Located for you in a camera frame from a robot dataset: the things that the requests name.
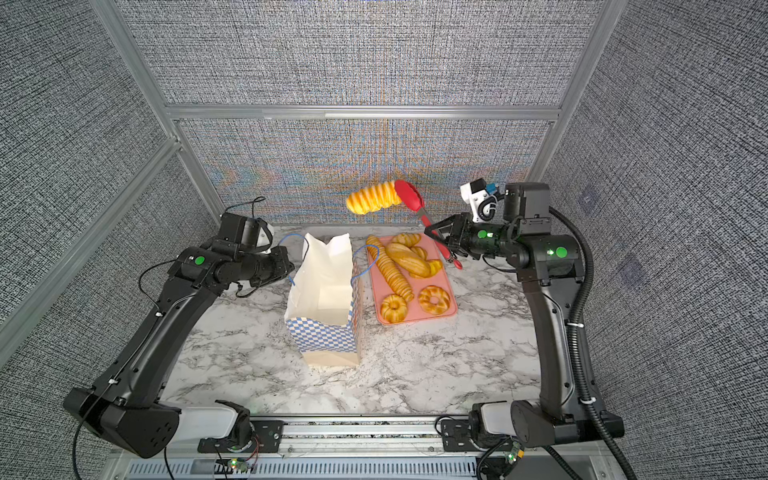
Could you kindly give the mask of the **red silicone kitchen tongs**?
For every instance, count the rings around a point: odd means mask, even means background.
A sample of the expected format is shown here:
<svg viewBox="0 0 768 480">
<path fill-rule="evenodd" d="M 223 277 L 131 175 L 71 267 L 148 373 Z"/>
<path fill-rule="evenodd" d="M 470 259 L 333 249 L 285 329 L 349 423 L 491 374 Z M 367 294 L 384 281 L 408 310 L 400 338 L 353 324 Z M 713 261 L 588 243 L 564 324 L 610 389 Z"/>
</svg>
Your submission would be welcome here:
<svg viewBox="0 0 768 480">
<path fill-rule="evenodd" d="M 421 220 L 421 223 L 425 227 L 431 226 L 432 220 L 426 212 L 424 199 L 422 198 L 422 196 L 420 195 L 416 187 L 405 180 L 398 179 L 394 182 L 394 188 L 395 188 L 395 192 L 401 199 L 402 203 L 412 212 L 416 213 L 416 215 Z M 462 270 L 463 265 L 457 259 L 457 257 L 453 253 L 451 253 L 440 242 L 436 241 L 436 243 L 444 259 L 448 263 L 453 264 L 458 270 Z"/>
</svg>

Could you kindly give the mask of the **ring bread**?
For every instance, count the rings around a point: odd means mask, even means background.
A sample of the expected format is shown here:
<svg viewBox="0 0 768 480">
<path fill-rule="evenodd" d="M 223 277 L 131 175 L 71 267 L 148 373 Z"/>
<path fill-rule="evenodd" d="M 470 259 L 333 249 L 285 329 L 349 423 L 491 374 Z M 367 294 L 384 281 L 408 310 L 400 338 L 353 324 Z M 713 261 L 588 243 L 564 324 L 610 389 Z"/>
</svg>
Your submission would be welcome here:
<svg viewBox="0 0 768 480">
<path fill-rule="evenodd" d="M 420 308 L 429 315 L 443 315 L 451 307 L 450 294 L 437 285 L 423 288 L 418 295 Z"/>
<path fill-rule="evenodd" d="M 389 324 L 402 323 L 408 315 L 408 301 L 397 294 L 389 295 L 382 300 L 379 313 Z"/>
</svg>

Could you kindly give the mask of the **checkered paper bread bag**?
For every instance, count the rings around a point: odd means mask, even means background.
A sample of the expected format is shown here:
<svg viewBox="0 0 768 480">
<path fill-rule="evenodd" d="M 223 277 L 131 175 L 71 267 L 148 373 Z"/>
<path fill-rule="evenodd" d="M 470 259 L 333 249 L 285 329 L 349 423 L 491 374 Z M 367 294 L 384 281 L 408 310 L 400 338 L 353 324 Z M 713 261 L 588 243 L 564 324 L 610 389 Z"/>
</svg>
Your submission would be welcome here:
<svg viewBox="0 0 768 480">
<path fill-rule="evenodd" d="M 327 240 L 302 236 L 301 264 L 289 276 L 284 324 L 305 362 L 313 367 L 360 364 L 358 320 L 362 309 L 359 251 L 345 232 Z"/>
</svg>

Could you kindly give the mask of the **ridged spiral bread roll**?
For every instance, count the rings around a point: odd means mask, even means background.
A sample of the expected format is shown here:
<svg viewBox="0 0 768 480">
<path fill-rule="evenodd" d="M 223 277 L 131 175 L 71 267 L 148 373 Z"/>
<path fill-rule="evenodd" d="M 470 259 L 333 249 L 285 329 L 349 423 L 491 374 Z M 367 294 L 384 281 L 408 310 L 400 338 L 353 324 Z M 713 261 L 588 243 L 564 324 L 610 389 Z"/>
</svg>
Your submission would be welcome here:
<svg viewBox="0 0 768 480">
<path fill-rule="evenodd" d="M 401 204 L 402 200 L 396 192 L 394 181 L 362 188 L 346 198 L 347 209 L 356 215 L 365 215 Z"/>
</svg>

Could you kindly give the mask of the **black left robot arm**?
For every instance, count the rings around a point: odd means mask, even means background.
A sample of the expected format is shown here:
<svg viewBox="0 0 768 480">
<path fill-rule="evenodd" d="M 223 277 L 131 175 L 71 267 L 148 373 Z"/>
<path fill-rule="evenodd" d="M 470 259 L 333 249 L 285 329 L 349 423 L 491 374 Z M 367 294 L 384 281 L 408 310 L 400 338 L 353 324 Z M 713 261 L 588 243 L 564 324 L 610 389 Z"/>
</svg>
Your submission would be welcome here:
<svg viewBox="0 0 768 480">
<path fill-rule="evenodd" d="M 180 427 L 182 410 L 160 397 L 202 315 L 231 284 L 254 287 L 293 271 L 284 246 L 246 251 L 230 242 L 189 247 L 169 263 L 155 307 L 116 360 L 87 388 L 74 387 L 64 409 L 99 438 L 139 457 L 160 453 Z"/>
</svg>

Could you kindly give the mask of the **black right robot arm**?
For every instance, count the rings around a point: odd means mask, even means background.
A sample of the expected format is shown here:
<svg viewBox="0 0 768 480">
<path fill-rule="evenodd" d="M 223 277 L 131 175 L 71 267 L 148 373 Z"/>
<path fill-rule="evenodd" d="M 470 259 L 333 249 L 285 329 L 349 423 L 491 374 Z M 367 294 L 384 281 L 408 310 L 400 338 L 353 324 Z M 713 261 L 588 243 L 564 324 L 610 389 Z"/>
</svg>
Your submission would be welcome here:
<svg viewBox="0 0 768 480">
<path fill-rule="evenodd" d="M 582 232 L 560 211 L 516 215 L 502 224 L 456 214 L 425 233 L 458 256 L 501 257 L 522 285 L 533 318 L 541 386 L 537 401 L 473 405 L 472 440 L 491 447 L 517 440 L 526 447 L 602 440 L 612 450 L 623 419 L 605 407 L 595 383 L 583 321 L 594 284 L 594 257 Z"/>
</svg>

